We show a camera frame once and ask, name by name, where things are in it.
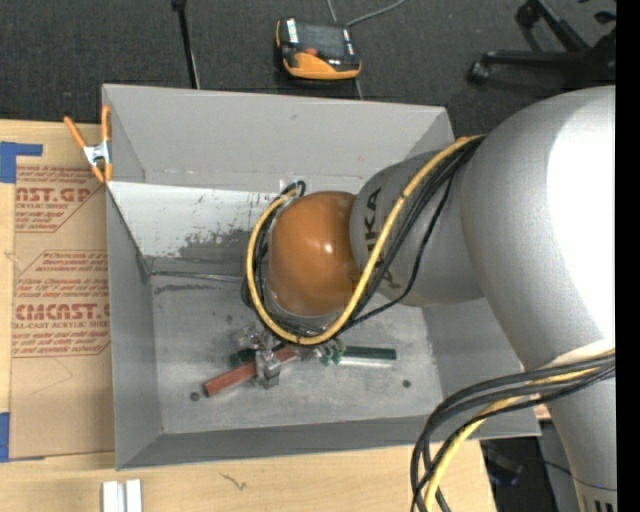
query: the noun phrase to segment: metal bracket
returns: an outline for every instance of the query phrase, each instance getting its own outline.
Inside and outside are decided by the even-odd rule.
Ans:
[[[346,350],[345,344],[339,338],[334,338],[331,341],[319,346],[316,349],[316,355],[323,366],[327,366],[330,362],[338,364],[342,359],[342,355]]]
[[[271,389],[280,382],[282,363],[271,349],[256,352],[256,380],[264,389]]]
[[[255,324],[252,324],[235,333],[233,339],[238,350],[259,350],[264,347],[264,337],[265,335],[257,330]]]
[[[82,149],[91,165],[98,165],[98,160],[111,163],[111,144],[109,141],[103,141],[97,146],[84,146]]]
[[[142,482],[103,482],[101,512],[142,512]]]

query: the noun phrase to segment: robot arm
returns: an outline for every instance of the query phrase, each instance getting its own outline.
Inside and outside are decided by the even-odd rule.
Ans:
[[[441,155],[385,169],[357,196],[338,193],[324,213],[300,224],[294,202],[285,211],[292,217],[282,224],[287,232],[273,222],[265,312],[303,327],[287,341],[322,343],[327,332],[331,339],[358,291],[353,263],[366,268],[397,214],[389,242],[374,254],[374,268],[383,270],[375,291],[418,307],[485,297],[526,370],[614,348],[614,144],[615,87],[582,90],[535,104],[449,155],[449,164],[403,199],[402,213],[394,210],[407,183]],[[447,165],[455,172],[442,171]],[[311,194],[299,204],[317,199]],[[283,264],[291,233],[309,233],[323,216],[329,220],[308,241],[305,258]],[[316,274],[337,279],[330,289],[340,290],[315,309],[303,301],[318,287],[304,278],[310,262]],[[291,271],[302,277],[294,282],[282,269],[296,264]],[[273,269],[279,272],[272,276]],[[279,299],[285,296],[286,303]],[[290,304],[298,300],[306,306],[296,311]],[[617,510],[615,379],[554,402],[550,412],[583,512]]]

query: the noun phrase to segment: wooden table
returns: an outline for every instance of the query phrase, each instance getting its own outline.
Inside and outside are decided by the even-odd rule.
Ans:
[[[57,123],[0,120],[0,141],[34,142]],[[69,137],[60,151],[79,151]],[[0,190],[0,271],[12,272],[14,204]],[[11,282],[0,290],[0,413],[8,410]],[[404,511],[409,509],[411,447],[217,462],[117,472],[114,453],[63,455],[0,464],[0,509],[98,511],[105,481],[141,479],[144,509],[155,511]],[[467,442],[441,486],[453,511],[495,511],[478,442]]]

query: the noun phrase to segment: orange ball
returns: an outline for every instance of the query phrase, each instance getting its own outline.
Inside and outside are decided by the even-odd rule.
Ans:
[[[360,279],[349,239],[354,201],[347,192],[316,192],[296,200],[276,220],[267,280],[287,312],[322,316],[347,305]]]

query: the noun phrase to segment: black pole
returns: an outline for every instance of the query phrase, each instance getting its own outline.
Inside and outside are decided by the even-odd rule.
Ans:
[[[189,68],[189,79],[192,89],[200,89],[200,80],[196,71],[196,61],[191,51],[191,41],[189,40],[189,26],[187,25],[187,16],[184,12],[187,6],[187,0],[171,0],[171,7],[178,13],[180,20],[180,32],[182,33],[182,43],[184,44],[184,54],[187,59],[187,67]]]

